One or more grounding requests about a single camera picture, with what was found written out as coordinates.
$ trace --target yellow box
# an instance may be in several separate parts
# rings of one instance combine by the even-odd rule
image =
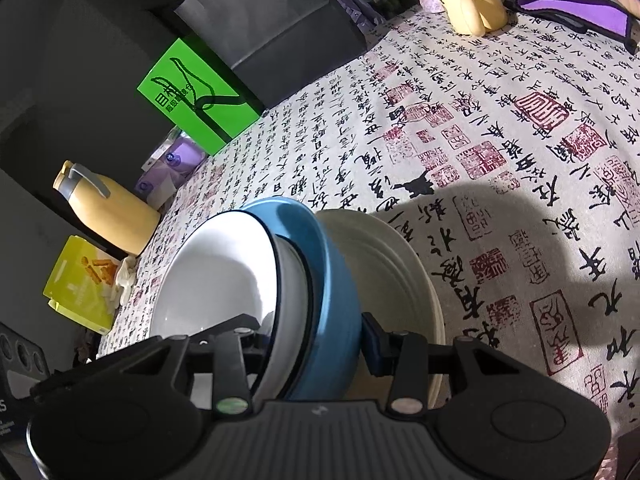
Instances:
[[[44,288],[49,306],[94,332],[107,334],[118,305],[120,262],[81,237],[70,236]]]

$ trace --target yellow thermos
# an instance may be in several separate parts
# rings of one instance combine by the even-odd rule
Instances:
[[[53,183],[89,229],[138,256],[152,237],[160,213],[107,176],[66,161]]]

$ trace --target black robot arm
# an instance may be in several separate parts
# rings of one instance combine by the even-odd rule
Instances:
[[[383,409],[274,400],[254,410],[245,363],[259,341],[213,328],[152,338],[35,387],[30,449],[50,480],[594,478],[610,429],[592,402],[478,340],[430,345],[362,321],[370,373],[393,377]],[[195,373],[213,374],[211,410],[190,402]],[[436,410],[432,374],[447,374],[452,391]]]

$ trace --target calligraphy tablecloth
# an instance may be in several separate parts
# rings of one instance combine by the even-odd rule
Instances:
[[[371,39],[177,193],[100,354],[148,335],[199,224],[285,195],[387,222],[430,274],[449,341],[474,336],[592,399],[616,433],[635,426],[640,61],[527,16],[474,39],[411,10]]]

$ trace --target green paper bag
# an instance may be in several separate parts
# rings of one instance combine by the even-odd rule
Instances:
[[[255,123],[260,114],[183,40],[176,40],[138,91],[209,155]]]

